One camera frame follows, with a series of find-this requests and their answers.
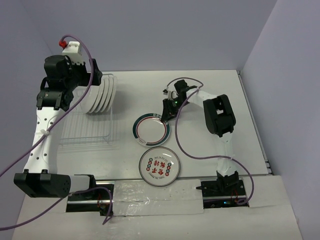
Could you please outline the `hao shi plate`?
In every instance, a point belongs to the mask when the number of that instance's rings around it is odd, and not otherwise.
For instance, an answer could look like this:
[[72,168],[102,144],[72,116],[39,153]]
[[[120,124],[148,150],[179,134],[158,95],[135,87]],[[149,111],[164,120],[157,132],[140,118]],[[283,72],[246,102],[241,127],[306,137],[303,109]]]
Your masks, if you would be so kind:
[[94,108],[94,111],[93,111],[94,113],[98,113],[100,111],[100,109],[102,108],[102,105],[103,105],[104,100],[106,98],[106,94],[108,92],[106,90],[106,88],[108,88],[108,87],[109,87],[109,80],[108,80],[108,78],[103,77],[102,83],[100,85],[100,90],[99,90],[101,93],[98,94],[98,97],[96,99],[97,104]]
[[[108,79],[108,76],[104,76],[104,77]],[[108,89],[109,89],[109,88],[106,88],[107,94],[108,94]],[[107,94],[105,95],[105,100],[106,100],[106,98],[107,98]],[[105,100],[104,100],[104,103],[105,103]],[[102,108],[103,108],[104,103],[102,104]],[[100,109],[99,113],[102,113],[102,108]]]

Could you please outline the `teal rim plate steam logo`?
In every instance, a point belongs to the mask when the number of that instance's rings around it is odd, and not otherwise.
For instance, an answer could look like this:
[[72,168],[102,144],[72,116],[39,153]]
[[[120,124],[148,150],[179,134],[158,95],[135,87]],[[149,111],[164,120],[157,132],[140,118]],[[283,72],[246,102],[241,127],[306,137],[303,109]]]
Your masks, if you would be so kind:
[[112,92],[113,92],[113,88],[114,88],[114,76],[113,75],[108,75],[108,92],[107,92],[107,97],[105,99],[105,102],[104,102],[104,105],[103,105],[103,108],[101,109],[102,112],[106,112],[108,111],[109,107],[109,103],[111,101],[111,98],[112,98]]

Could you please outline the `orange sunburst plate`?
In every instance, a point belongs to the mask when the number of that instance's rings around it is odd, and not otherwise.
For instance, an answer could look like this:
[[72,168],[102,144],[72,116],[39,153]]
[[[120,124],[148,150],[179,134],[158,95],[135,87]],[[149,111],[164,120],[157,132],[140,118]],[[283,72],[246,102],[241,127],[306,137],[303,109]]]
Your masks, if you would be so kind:
[[113,79],[113,88],[112,88],[111,97],[107,106],[107,111],[109,111],[112,108],[112,104],[116,96],[117,85],[118,85],[118,78],[113,75],[112,79]]

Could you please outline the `teal red ring plate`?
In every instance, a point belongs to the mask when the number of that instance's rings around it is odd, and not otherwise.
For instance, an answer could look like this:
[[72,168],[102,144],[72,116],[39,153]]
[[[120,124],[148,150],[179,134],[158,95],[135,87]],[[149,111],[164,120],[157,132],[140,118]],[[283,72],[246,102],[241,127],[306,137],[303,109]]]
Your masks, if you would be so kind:
[[138,117],[133,126],[135,140],[144,147],[157,147],[166,142],[171,134],[171,127],[157,113],[146,113]]
[[80,102],[81,110],[84,114],[88,113],[91,110],[91,108],[94,106],[96,99],[98,97],[98,94],[100,92],[100,89],[101,89],[101,85],[90,86],[87,94]]

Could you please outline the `red character plate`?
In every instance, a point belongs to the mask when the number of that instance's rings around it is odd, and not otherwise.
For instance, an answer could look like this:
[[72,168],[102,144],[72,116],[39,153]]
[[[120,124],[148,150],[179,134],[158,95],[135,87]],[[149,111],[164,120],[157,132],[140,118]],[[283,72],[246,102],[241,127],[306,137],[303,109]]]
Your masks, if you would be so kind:
[[138,169],[140,176],[146,183],[154,187],[165,187],[177,179],[181,164],[173,150],[157,146],[142,154]]

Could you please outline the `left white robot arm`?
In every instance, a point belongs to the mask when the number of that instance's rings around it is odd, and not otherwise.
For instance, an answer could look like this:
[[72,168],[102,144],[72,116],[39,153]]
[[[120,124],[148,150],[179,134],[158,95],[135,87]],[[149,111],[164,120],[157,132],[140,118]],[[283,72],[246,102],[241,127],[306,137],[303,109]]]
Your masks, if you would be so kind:
[[14,184],[31,198],[65,198],[80,192],[86,199],[98,193],[92,174],[59,174],[57,153],[64,120],[76,105],[72,103],[75,88],[101,83],[102,72],[95,59],[91,71],[84,63],[73,63],[69,56],[52,55],[45,59],[40,91],[36,97],[36,129],[33,146],[22,173],[14,175]]

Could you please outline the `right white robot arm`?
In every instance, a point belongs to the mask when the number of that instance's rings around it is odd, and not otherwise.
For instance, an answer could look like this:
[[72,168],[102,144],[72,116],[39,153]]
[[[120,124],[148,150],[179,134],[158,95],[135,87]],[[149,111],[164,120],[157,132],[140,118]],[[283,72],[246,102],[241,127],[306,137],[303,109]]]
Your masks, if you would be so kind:
[[236,125],[230,100],[227,95],[214,95],[202,90],[204,84],[195,78],[178,77],[170,81],[163,94],[162,122],[175,119],[174,136],[179,149],[194,160],[217,160],[217,190],[227,196],[234,191],[239,182],[239,173],[234,167],[235,159],[227,155],[196,157],[188,154],[178,138],[178,119],[184,106],[194,104],[203,109],[205,125],[210,134],[215,135],[227,148],[232,148],[232,133]]

